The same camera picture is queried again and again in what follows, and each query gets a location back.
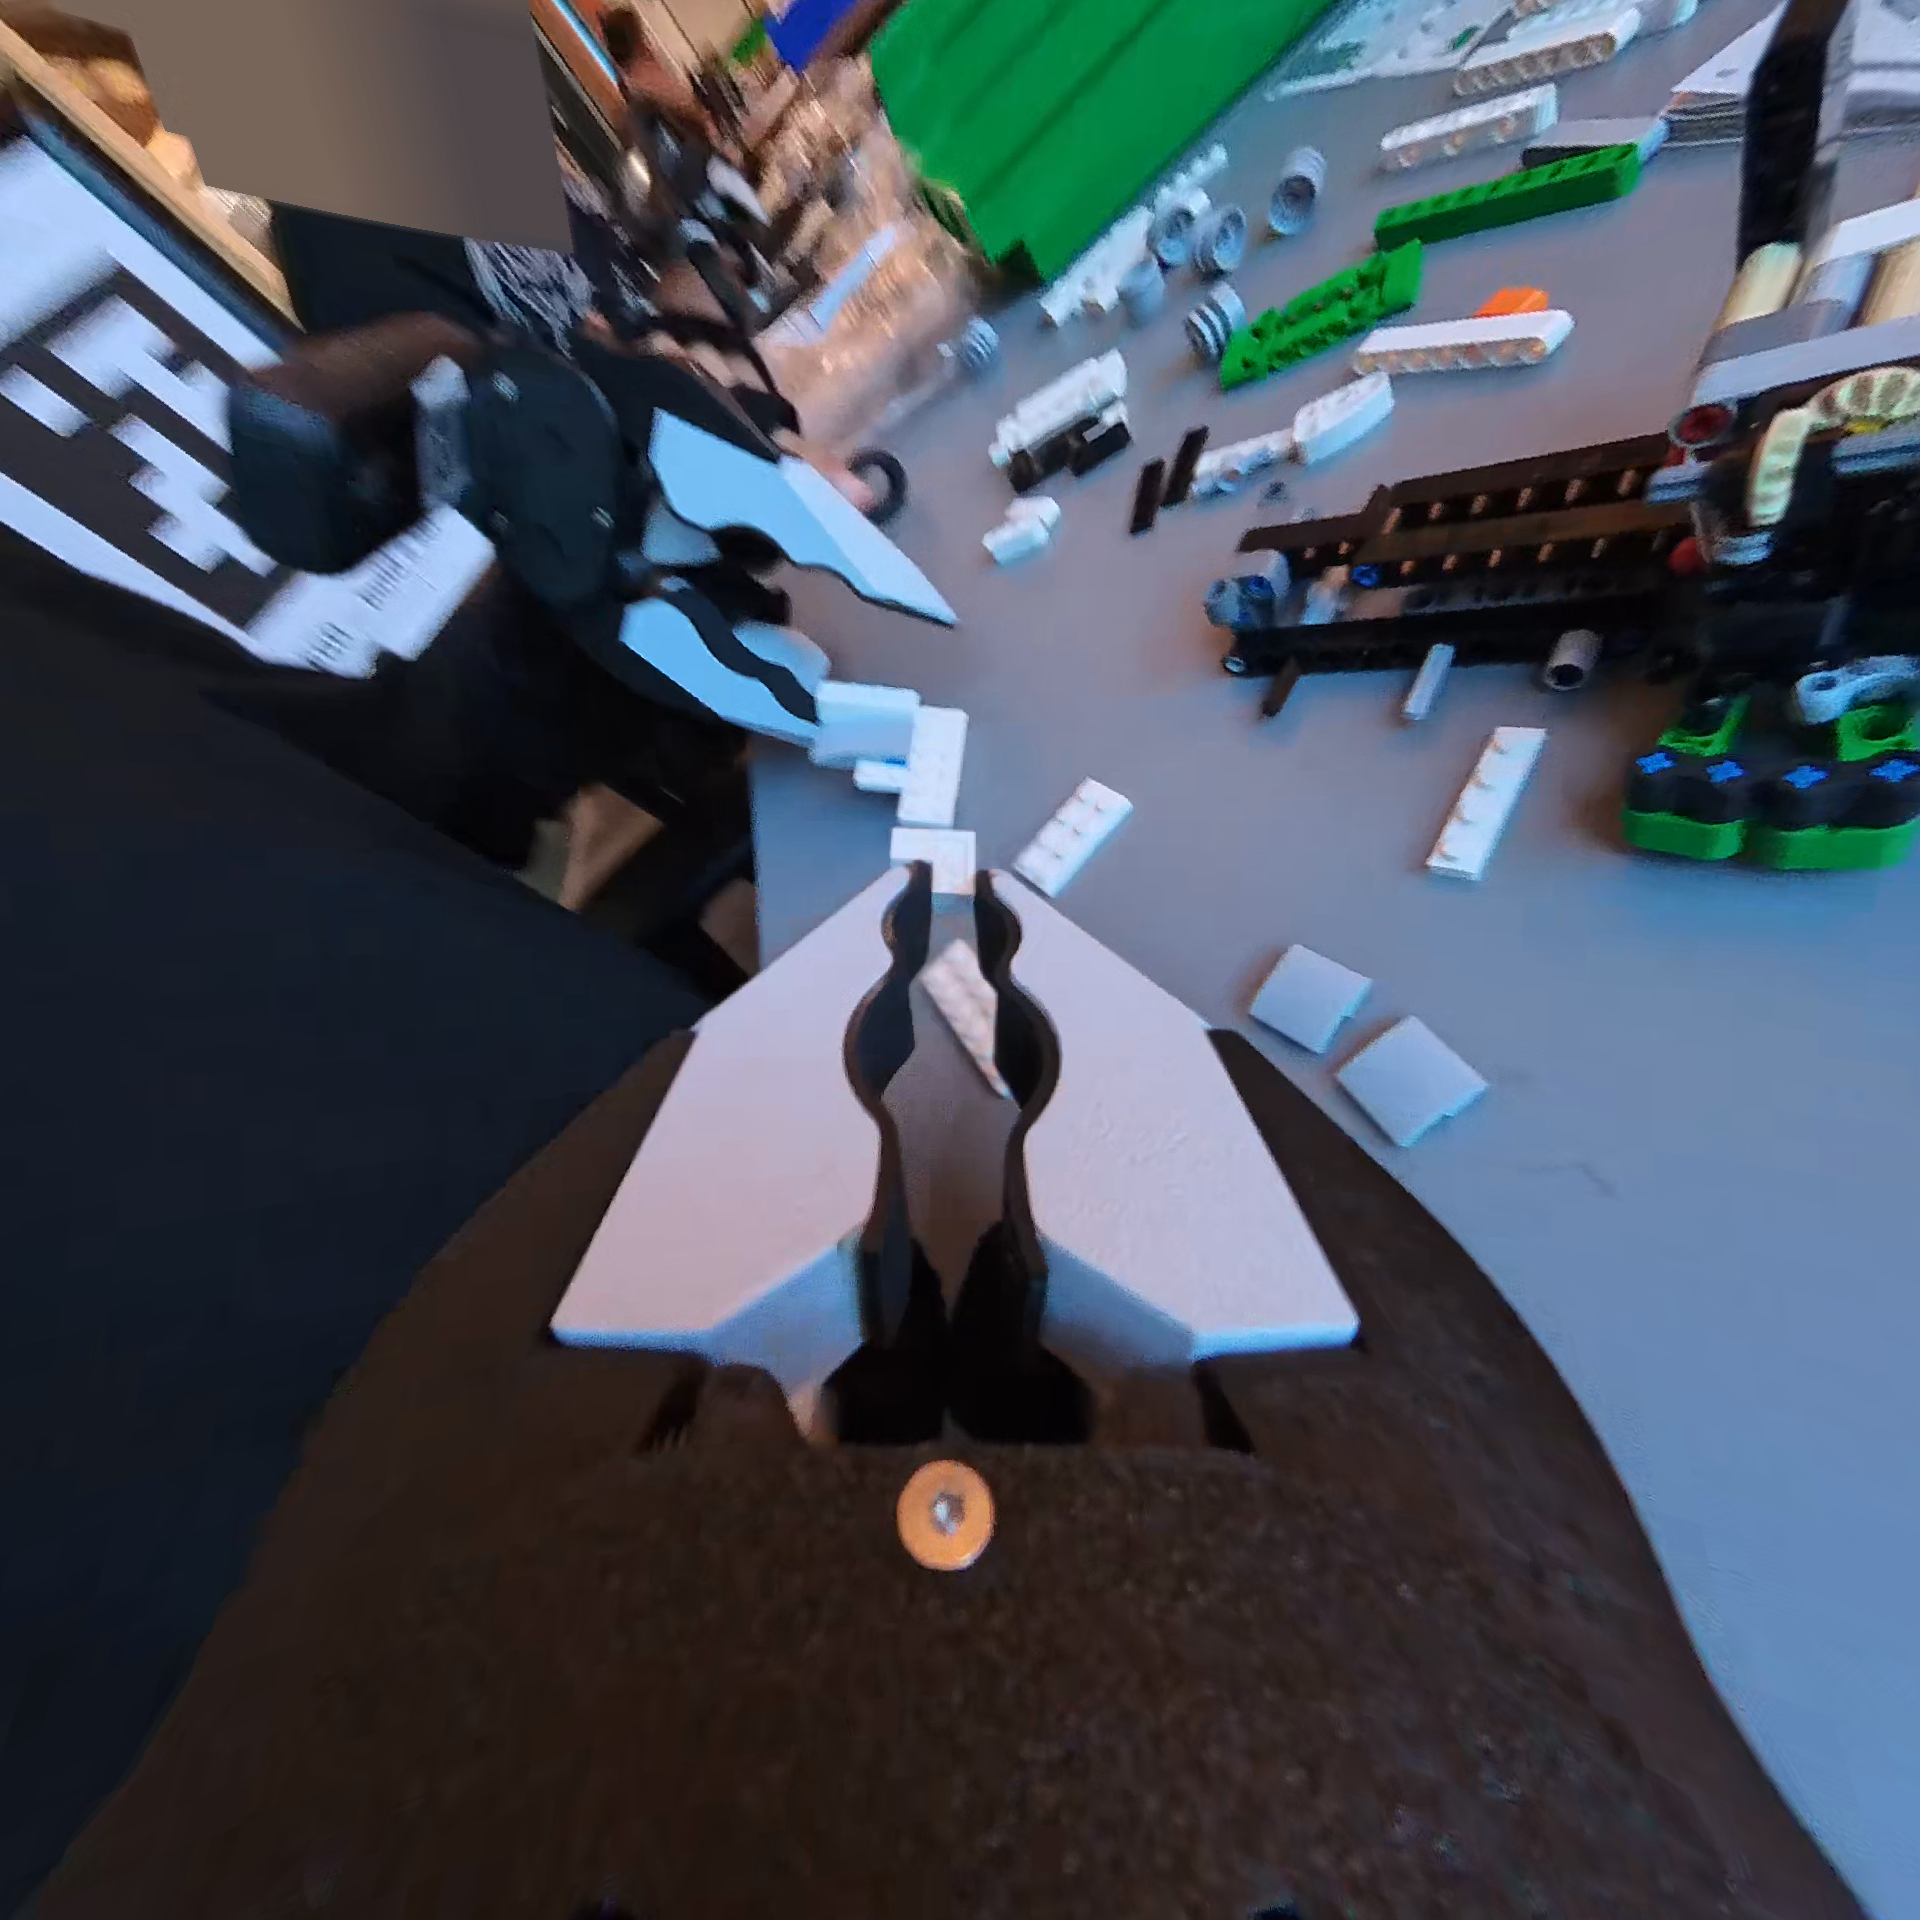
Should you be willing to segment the green lego beam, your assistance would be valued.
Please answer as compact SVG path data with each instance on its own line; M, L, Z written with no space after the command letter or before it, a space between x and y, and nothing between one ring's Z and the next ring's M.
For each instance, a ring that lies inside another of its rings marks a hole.
M1378 251L1440 243L1626 197L1640 181L1636 141L1619 141L1535 163L1500 177L1453 188L1380 209L1372 225Z

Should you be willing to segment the green lego frame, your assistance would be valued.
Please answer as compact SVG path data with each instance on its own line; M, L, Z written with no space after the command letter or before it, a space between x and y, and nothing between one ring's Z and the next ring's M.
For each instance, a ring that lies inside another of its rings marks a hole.
M1408 240L1270 305L1239 326L1223 348L1217 380L1223 391L1274 374L1365 335L1420 297L1424 243Z

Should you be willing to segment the person's torso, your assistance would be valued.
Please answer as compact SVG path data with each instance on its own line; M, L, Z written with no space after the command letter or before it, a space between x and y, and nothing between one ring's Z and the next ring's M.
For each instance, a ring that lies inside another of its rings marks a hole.
M169 1712L378 1321L698 1010L215 705L257 661L5 533L5 1915Z

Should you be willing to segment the black lego beam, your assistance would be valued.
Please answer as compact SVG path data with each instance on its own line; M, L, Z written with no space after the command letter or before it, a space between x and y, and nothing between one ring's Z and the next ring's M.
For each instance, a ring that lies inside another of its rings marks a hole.
M1133 440L1131 417L1117 403L1016 447L1007 461L1007 475L1015 492L1029 494L1061 472L1085 475L1104 466L1125 451Z

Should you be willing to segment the white holed lego beam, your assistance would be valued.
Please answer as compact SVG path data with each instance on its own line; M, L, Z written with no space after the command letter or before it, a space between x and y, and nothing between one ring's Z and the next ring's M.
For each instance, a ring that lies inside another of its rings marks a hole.
M1555 82L1617 60L1643 32L1643 8L1576 2L1526 13L1505 37L1478 45L1454 71L1453 95L1472 99Z
M1424 169L1453 157L1528 141L1558 121L1560 89L1546 82L1404 121L1378 139L1380 175Z

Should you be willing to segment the framed marker sign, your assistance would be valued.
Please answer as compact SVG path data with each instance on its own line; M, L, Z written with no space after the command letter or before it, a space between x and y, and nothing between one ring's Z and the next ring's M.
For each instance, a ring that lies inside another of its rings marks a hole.
M232 516L228 386L277 345L76 141L5 103L5 528L259 660L367 677L432 645L493 551L447 511L336 576L263 551Z

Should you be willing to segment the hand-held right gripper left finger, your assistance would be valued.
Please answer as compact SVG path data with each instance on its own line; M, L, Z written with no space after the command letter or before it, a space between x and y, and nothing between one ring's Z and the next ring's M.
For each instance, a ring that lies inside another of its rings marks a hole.
M698 1020L554 1341L762 1371L842 1442L943 1435L949 1309L886 1100L916 1047L932 877L886 869Z

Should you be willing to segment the white long lego beam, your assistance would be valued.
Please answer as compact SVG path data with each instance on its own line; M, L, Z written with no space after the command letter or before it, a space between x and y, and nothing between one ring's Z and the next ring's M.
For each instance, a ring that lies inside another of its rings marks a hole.
M1378 326L1353 351L1356 376L1518 369L1548 361L1573 335L1565 307Z

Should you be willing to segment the cluster of white lego pieces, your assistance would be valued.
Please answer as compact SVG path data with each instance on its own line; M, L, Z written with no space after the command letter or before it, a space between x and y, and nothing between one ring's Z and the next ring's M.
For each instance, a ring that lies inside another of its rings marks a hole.
M1180 196L1205 188L1229 168L1231 149L1217 139L1191 155L1145 201L1125 212L1099 240L1072 259L1039 297L1043 327L1061 329L1082 317L1104 317L1123 303L1123 282L1145 262L1158 268L1147 248L1154 205L1163 196Z

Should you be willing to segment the green white leaflet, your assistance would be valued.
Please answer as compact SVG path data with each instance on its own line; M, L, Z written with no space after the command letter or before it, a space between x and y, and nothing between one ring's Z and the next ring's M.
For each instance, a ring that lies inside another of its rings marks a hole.
M1269 97L1446 74L1514 12L1508 2L1343 2L1279 64Z

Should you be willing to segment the person's left forearm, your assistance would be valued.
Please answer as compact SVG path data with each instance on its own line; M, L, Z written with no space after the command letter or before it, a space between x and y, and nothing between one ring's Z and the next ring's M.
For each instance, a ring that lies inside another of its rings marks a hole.
M503 868L589 789L666 822L701 809L747 745L744 730L618 682L503 576L418 658L386 654L367 677L255 661L204 692Z

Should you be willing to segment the small grey lego connector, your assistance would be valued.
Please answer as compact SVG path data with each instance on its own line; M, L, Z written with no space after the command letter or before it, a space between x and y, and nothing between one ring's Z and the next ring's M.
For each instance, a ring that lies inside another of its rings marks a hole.
M1793 683L1791 704L1799 724L1817 727L1857 707L1892 701L1916 685L1916 654L1877 654L1800 675Z

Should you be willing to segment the dark grey lego beam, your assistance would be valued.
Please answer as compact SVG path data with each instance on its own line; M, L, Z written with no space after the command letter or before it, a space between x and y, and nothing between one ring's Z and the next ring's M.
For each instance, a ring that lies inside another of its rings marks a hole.
M1528 141L1520 163L1533 169L1610 147L1632 147L1644 165L1667 139L1665 113L1574 117L1558 121L1544 136Z

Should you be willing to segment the thin white lego plate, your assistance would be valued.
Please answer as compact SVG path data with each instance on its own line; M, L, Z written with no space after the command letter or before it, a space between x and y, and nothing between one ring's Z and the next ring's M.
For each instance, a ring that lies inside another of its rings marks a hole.
M951 939L924 963L919 984L983 1082L997 1095L1013 1097L997 1064L997 989L983 969L977 948L961 938Z

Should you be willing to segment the white blue lego assembly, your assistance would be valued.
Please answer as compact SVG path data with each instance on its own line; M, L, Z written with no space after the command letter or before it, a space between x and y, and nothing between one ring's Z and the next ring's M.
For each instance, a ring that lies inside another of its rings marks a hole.
M816 685L815 707L810 760L848 769L864 793L894 797L893 860L928 863L939 898L970 896L977 839L957 825L968 716L928 705L908 685L839 680Z

